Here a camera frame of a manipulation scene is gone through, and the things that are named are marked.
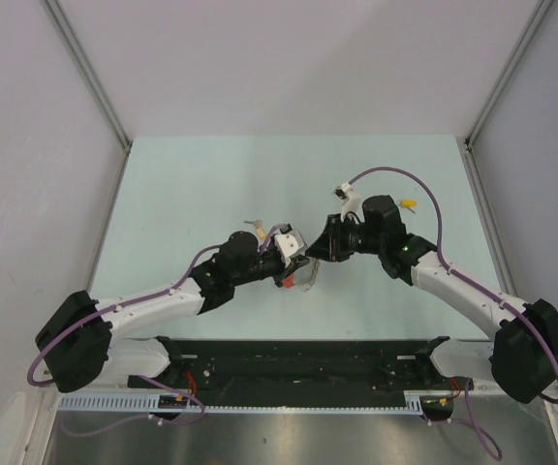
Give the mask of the red handled metal key holder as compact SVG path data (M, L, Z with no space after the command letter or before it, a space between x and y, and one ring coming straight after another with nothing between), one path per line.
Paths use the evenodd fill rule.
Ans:
M303 292L307 292L315 285L319 268L320 262L317 259L310 259L305 266L286 277L282 281L282 285L285 289L299 288Z

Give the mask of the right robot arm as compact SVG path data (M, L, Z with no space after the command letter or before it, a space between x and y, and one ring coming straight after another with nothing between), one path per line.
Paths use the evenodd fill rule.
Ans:
M440 298L488 338L485 343L431 341L426 358L416 364L424 387L439 388L452 377L481 379L528 404L558 381L558 312L552 304L496 293L444 264L435 244L407 232L388 195L366 199L362 213L361 220L348 210L328 215L307 256L340 263L355 253L373 255L390 278Z

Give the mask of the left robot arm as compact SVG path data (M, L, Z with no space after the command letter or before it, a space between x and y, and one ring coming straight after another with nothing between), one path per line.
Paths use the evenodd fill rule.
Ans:
M195 256L178 281L154 291L106 299L74 292L36 336L39 353L27 381L34 387L55 385L62 393L119 376L152 378L172 387L182 378L183 364L166 339L134 339L132 333L215 310L232 300L239 286L264 279L282 286L308 264L305 249L300 232L288 225L272 229L263 242L239 231L207 247L208 260Z

